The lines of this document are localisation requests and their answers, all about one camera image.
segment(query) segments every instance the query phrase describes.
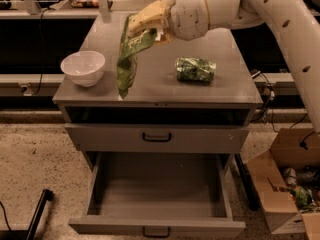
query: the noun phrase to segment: green plastic bag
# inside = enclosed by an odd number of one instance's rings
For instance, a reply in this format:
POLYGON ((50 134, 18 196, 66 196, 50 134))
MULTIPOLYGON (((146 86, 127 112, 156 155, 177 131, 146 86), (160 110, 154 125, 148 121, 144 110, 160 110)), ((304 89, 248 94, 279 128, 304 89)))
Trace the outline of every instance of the green plastic bag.
POLYGON ((298 208, 302 208, 311 203, 311 197, 309 196, 307 190, 302 186, 296 186, 290 191, 290 193, 294 196, 298 208))
POLYGON ((124 99, 129 92, 129 88, 133 85, 137 66, 137 53, 150 48, 157 37, 156 29, 147 29, 129 38, 126 35, 127 27, 130 21, 130 16, 127 17, 120 43, 120 55, 117 63, 117 85, 119 94, 124 99))

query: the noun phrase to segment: crumpled can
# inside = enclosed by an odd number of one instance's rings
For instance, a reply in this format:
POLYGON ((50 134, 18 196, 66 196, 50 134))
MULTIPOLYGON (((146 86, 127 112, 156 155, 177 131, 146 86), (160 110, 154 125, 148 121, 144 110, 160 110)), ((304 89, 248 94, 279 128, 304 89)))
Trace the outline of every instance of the crumpled can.
POLYGON ((294 188, 297 186, 297 174, 293 168, 285 168, 282 171, 282 177, 288 188, 294 188))
POLYGON ((175 67, 180 81, 211 82, 216 72, 216 64, 212 61, 192 57, 178 58, 175 67))

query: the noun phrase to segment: green can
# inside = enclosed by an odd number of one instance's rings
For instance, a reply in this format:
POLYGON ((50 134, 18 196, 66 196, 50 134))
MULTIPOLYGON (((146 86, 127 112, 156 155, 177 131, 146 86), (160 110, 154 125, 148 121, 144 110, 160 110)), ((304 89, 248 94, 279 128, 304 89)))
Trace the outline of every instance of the green can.
POLYGON ((175 66, 180 81, 211 82, 216 72, 215 63, 200 58, 181 57, 175 66))

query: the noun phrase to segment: open drawer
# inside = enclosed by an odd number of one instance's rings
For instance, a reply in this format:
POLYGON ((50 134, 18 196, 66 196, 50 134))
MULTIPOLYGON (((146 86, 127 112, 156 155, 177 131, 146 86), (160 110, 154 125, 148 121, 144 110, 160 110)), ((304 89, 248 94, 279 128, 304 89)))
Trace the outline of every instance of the open drawer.
POLYGON ((99 153, 81 234, 235 237, 219 155, 99 153))

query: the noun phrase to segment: yellow object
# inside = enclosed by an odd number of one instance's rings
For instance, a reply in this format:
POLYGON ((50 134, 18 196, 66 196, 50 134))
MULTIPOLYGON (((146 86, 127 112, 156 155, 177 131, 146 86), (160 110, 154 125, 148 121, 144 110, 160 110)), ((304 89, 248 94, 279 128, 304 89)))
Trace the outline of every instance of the yellow object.
POLYGON ((146 29, 157 29, 161 36, 156 43, 168 43, 172 37, 169 33, 168 9, 166 0, 157 0, 139 13, 130 17, 127 36, 133 37, 146 29))

